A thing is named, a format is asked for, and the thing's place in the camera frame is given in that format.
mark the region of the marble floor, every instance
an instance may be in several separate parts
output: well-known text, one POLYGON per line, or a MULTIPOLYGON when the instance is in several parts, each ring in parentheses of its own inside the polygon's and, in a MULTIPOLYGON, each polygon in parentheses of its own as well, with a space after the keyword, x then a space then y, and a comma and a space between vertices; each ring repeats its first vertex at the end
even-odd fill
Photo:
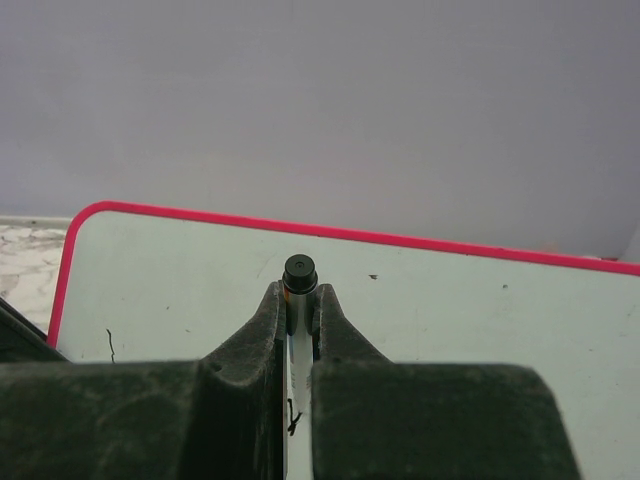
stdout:
POLYGON ((0 225, 0 296, 46 332, 65 230, 0 225))

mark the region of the black scribble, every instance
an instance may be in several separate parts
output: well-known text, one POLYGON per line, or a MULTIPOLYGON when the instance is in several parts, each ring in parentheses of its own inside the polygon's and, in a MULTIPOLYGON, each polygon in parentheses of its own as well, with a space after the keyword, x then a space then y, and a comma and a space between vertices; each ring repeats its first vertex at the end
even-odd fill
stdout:
POLYGON ((291 419, 287 432, 289 432, 290 437, 293 437, 293 434, 296 433, 296 427, 298 426, 300 417, 302 417, 302 412, 298 412, 296 418, 293 418, 293 402, 290 398, 287 398, 287 403, 289 404, 289 418, 291 419))
POLYGON ((107 335, 109 335, 109 348, 111 348, 111 363, 116 363, 116 352, 113 351, 113 343, 111 342, 111 330, 107 328, 107 335))

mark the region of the marker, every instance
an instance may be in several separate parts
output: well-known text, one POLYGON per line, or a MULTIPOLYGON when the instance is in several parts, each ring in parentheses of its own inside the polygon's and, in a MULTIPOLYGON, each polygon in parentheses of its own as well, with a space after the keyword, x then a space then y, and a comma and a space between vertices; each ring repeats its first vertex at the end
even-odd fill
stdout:
POLYGON ((311 323, 318 286, 316 266, 306 255, 294 255, 284 264, 282 275, 287 305, 287 334, 291 361, 291 387, 299 412, 309 406, 313 341, 311 323))

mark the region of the black marker cap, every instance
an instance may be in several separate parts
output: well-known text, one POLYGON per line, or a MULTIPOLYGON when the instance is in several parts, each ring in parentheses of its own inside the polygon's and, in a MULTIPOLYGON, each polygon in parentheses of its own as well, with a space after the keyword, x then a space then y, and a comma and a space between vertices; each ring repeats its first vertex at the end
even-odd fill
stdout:
POLYGON ((294 255, 284 264, 282 281, 285 288, 294 295, 309 293, 318 283, 316 265, 306 255, 294 255))

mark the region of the white table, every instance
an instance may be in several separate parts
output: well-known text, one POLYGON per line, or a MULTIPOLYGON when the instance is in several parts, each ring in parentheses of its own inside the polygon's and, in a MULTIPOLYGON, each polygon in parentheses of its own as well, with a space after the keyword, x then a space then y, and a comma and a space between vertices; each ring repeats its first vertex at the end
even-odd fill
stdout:
MULTIPOLYGON (((116 362, 202 357, 295 253, 391 360, 533 366, 585 478, 640 478, 640 265, 104 202, 67 235, 50 341, 74 362, 110 362, 107 329, 116 362)), ((289 478, 311 478, 308 429, 289 478)))

